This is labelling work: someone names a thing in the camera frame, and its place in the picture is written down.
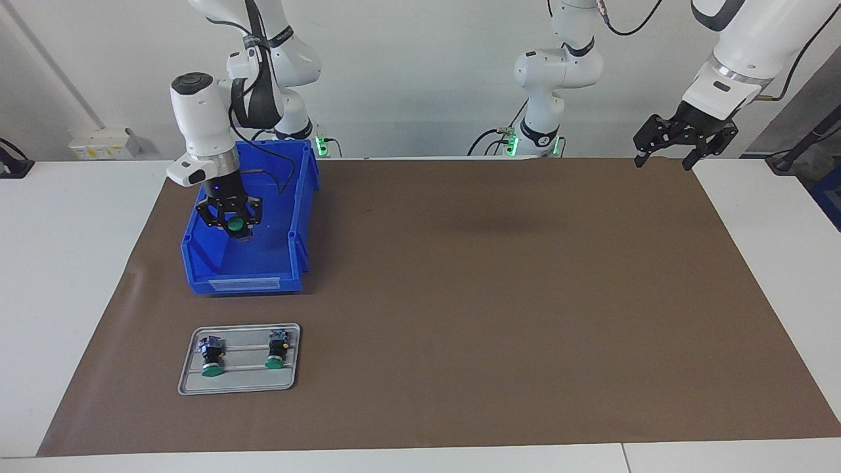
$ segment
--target blue plastic bin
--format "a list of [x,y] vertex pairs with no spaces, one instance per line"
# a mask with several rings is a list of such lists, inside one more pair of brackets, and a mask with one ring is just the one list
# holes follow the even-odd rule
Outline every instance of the blue plastic bin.
[[838,231],[841,231],[841,167],[836,167],[827,174],[809,190],[809,194]]
[[[295,161],[295,173],[282,195],[265,173],[245,173],[249,195],[263,199],[262,223],[254,238],[239,242],[219,228],[207,227],[193,211],[181,244],[187,281],[199,295],[248,295],[298,292],[301,274],[309,271],[307,236],[313,193],[319,187],[318,165],[309,141],[257,141]],[[237,143],[243,171],[263,169],[283,186],[292,165],[247,143]],[[196,202],[204,199],[203,190]]]

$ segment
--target brown mat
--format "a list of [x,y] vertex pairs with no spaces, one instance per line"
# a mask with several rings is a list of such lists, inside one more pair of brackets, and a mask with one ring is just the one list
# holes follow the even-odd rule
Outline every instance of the brown mat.
[[[194,296],[165,186],[39,455],[841,436],[679,162],[321,169],[303,295]],[[196,327],[271,322],[291,391],[178,395]]]

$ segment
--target green button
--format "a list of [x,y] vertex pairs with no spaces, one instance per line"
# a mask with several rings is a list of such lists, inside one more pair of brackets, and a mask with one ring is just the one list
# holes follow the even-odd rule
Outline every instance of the green button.
[[231,231],[240,231],[246,226],[246,221],[240,217],[234,217],[228,221],[228,229]]
[[266,368],[269,369],[282,369],[283,368],[283,360],[270,358],[266,360]]
[[202,376],[205,378],[214,378],[221,375],[223,372],[224,371],[219,366],[208,366],[207,368],[202,369]]

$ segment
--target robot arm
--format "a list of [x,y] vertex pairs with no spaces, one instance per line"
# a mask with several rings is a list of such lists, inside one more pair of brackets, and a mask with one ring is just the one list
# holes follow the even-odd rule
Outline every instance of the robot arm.
[[684,94],[675,115],[648,119],[634,136],[641,167],[672,145],[694,149],[692,169],[720,155],[738,133],[733,116],[777,77],[838,6],[838,0],[692,0],[692,13],[720,40]]
[[315,135],[303,99],[287,88],[315,82],[321,63],[295,36],[279,0],[188,1],[211,23],[237,28],[246,53],[230,55],[229,81],[192,72],[172,83],[187,152],[167,175],[185,187],[201,183],[207,199],[196,211],[204,223],[247,241],[262,219],[262,200],[245,191],[231,127],[274,129],[281,139]]
[[564,109],[559,90],[594,85],[604,70],[593,36],[600,21],[596,0],[552,0],[552,4],[552,29],[561,47],[529,51],[516,63],[517,82],[529,96],[526,117],[517,126],[517,154],[551,152]]

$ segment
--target cable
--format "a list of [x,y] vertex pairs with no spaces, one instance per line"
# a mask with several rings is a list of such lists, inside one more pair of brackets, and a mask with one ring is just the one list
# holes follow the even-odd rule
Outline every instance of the cable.
[[473,142],[473,145],[470,147],[470,151],[468,151],[467,156],[472,156],[472,155],[473,155],[473,150],[475,150],[475,149],[476,149],[476,146],[478,146],[478,145],[479,145],[479,143],[480,143],[482,140],[484,140],[484,138],[485,138],[486,136],[491,136],[491,135],[493,135],[494,133],[499,133],[499,131],[497,131],[497,129],[495,129],[495,128],[494,128],[494,129],[491,129],[491,130],[487,130],[487,131],[485,131],[483,134],[479,135],[479,138],[476,138],[476,141],[474,141],[474,142]]
[[[262,33],[261,38],[263,39],[263,41],[268,41],[268,38],[266,37],[266,24],[263,23],[262,12],[260,11],[260,8],[257,9],[257,18],[260,20],[260,32]],[[272,61],[272,48],[268,47],[265,43],[258,44],[257,47],[266,50],[266,60],[268,61],[269,68],[272,70],[272,79],[274,79],[274,82],[277,82],[278,73],[274,70],[274,61]]]
[[23,152],[23,151],[20,151],[20,148],[18,148],[18,147],[17,147],[17,146],[15,146],[14,144],[12,144],[12,142],[11,142],[11,141],[9,141],[9,140],[5,140],[5,139],[3,139],[3,138],[0,138],[0,143],[3,143],[4,145],[8,146],[8,147],[9,147],[9,149],[11,149],[12,151],[14,151],[14,152],[18,153],[18,154],[19,154],[19,155],[20,155],[20,156],[21,156],[24,160],[29,161],[29,158],[28,158],[28,157],[26,157],[26,155],[24,154],[24,152]]
[[221,24],[223,26],[233,26],[234,28],[241,29],[242,32],[245,33],[246,35],[252,36],[251,31],[246,29],[246,27],[242,26],[241,24],[236,24],[236,23],[233,23],[233,22],[230,22],[230,21],[219,21],[219,20],[209,19],[209,18],[207,18],[207,20],[212,24]]
[[278,178],[275,178],[274,174],[268,172],[267,170],[265,170],[265,169],[246,169],[245,171],[240,171],[240,174],[257,174],[257,173],[266,174],[269,178],[272,178],[272,181],[274,181],[274,185],[278,186],[278,195],[283,193],[283,191],[280,189],[280,181],[278,181]]
[[639,31],[641,29],[645,28],[645,25],[648,24],[648,21],[651,20],[651,18],[654,16],[655,13],[657,13],[657,10],[658,10],[658,8],[660,8],[660,5],[662,3],[663,3],[663,0],[657,0],[657,3],[654,4],[654,8],[651,9],[651,13],[649,13],[648,16],[645,17],[645,19],[643,20],[642,23],[640,23],[639,26],[632,29],[631,31],[627,31],[627,32],[618,31],[616,28],[613,28],[613,25],[611,24],[611,19],[606,14],[604,15],[605,24],[607,25],[607,28],[610,29],[610,31],[613,32],[614,35],[619,35],[619,36],[635,35],[636,33],[639,33]]
[[[832,138],[832,137],[833,137],[833,135],[835,135],[835,134],[836,134],[836,133],[838,133],[839,131],[841,131],[841,126],[839,126],[838,128],[836,128],[835,130],[833,130],[833,131],[831,131],[831,132],[827,133],[826,135],[821,136],[821,137],[820,137],[820,139],[818,139],[817,141],[815,141],[815,143],[814,143],[814,144],[816,145],[817,143],[820,143],[820,142],[822,142],[822,141],[826,141],[826,140],[828,140],[828,139]],[[781,155],[781,154],[786,154],[787,152],[792,152],[792,151],[794,151],[794,148],[790,148],[790,149],[783,150],[783,151],[773,152],[773,153],[771,153],[771,154],[769,154],[769,155],[765,155],[765,159],[768,159],[769,157],[779,156],[779,155]]]
[[[525,102],[523,102],[523,106],[520,107],[520,111],[518,111],[517,114],[514,115],[514,119],[511,121],[511,123],[508,124],[508,128],[513,128],[514,127],[514,123],[516,123],[517,119],[520,118],[520,115],[523,113],[523,110],[526,109],[526,105],[528,105],[528,98],[526,99]],[[500,152],[500,146],[499,145],[497,145],[496,149],[494,150],[494,156],[496,156],[496,153],[498,153],[498,152]]]
[[505,144],[505,143],[507,143],[507,142],[508,142],[508,140],[499,140],[499,141],[494,141],[493,143],[491,143],[491,144],[489,144],[489,145],[488,145],[488,149],[484,150],[484,155],[485,155],[485,156],[491,156],[489,153],[490,153],[490,148],[491,148],[493,145],[496,145],[496,149],[497,149],[497,151],[498,151],[498,150],[500,149],[500,145],[504,145],[504,144]]
[[292,159],[290,159],[290,158],[288,158],[288,157],[286,157],[286,156],[284,156],[284,155],[282,155],[282,154],[278,154],[278,153],[276,153],[276,152],[274,152],[274,151],[271,151],[271,150],[268,150],[268,149],[266,149],[266,148],[264,148],[264,147],[262,147],[262,146],[259,146],[259,145],[258,145],[258,144],[256,144],[254,141],[249,140],[248,138],[245,138],[245,137],[242,135],[242,133],[240,133],[240,131],[236,129],[236,124],[234,123],[234,103],[235,103],[237,100],[240,100],[240,99],[242,99],[243,97],[245,97],[246,95],[248,95],[248,94],[249,94],[252,90],[254,90],[254,87],[256,87],[256,86],[257,86],[257,83],[260,81],[260,78],[262,77],[262,74],[263,74],[263,72],[264,72],[264,71],[265,71],[265,69],[261,67],[261,68],[260,68],[260,71],[257,73],[257,78],[256,78],[256,79],[254,79],[254,82],[252,82],[252,83],[251,83],[251,85],[250,85],[250,86],[248,86],[248,88],[246,88],[245,90],[243,90],[243,91],[242,91],[242,93],[239,95],[239,97],[234,98],[233,100],[231,100],[231,102],[230,102],[230,107],[228,108],[228,121],[230,122],[230,128],[231,128],[231,129],[234,131],[234,133],[235,133],[237,136],[239,136],[239,137],[240,137],[240,139],[241,139],[241,140],[243,140],[245,143],[248,143],[248,144],[249,144],[249,145],[251,145],[252,147],[254,147],[254,148],[256,148],[256,149],[258,149],[258,150],[260,150],[260,151],[263,151],[263,152],[265,152],[265,153],[267,153],[267,154],[270,154],[270,155],[275,156],[275,157],[279,157],[279,158],[281,158],[281,159],[283,159],[283,160],[285,160],[285,161],[289,162],[289,164],[291,164],[291,165],[292,165],[292,170],[291,170],[291,171],[289,171],[289,175],[288,175],[288,177],[286,177],[286,182],[285,182],[285,183],[283,183],[283,187],[282,187],[282,188],[278,191],[280,194],[282,194],[282,193],[283,193],[283,191],[285,191],[285,190],[286,190],[286,188],[289,186],[289,183],[292,181],[292,177],[295,175],[295,171],[297,170],[297,165],[295,164],[295,161],[293,161]]
[[809,40],[809,42],[807,42],[806,45],[803,46],[803,49],[800,50],[800,54],[797,55],[797,59],[795,59],[794,64],[791,65],[791,70],[789,71],[788,78],[785,80],[785,85],[783,86],[783,91],[780,92],[780,95],[778,97],[763,95],[757,98],[759,101],[780,102],[785,97],[785,95],[788,93],[789,86],[791,85],[791,79],[794,78],[794,74],[797,71],[797,67],[800,66],[800,61],[803,59],[803,56],[806,55],[806,51],[809,50],[809,46],[811,46],[812,43],[815,42],[817,37],[820,36],[823,30],[826,29],[827,25],[829,25],[829,22],[831,22],[833,18],[835,18],[835,15],[838,14],[839,9],[841,9],[841,3],[835,8],[833,14],[829,15],[827,21],[823,23],[821,28],[815,33],[815,35]]
[[251,140],[255,141],[260,135],[262,135],[263,133],[268,133],[269,131],[270,130],[258,130],[257,133],[255,133],[254,136],[251,137]]
[[339,147],[339,157],[344,159],[345,153],[341,152],[341,143],[336,138],[325,138],[324,143],[336,143],[336,146]]
[[565,136],[561,136],[558,138],[559,140],[563,140],[563,148],[561,148],[561,155],[559,157],[563,157],[563,153],[567,151],[567,138]]

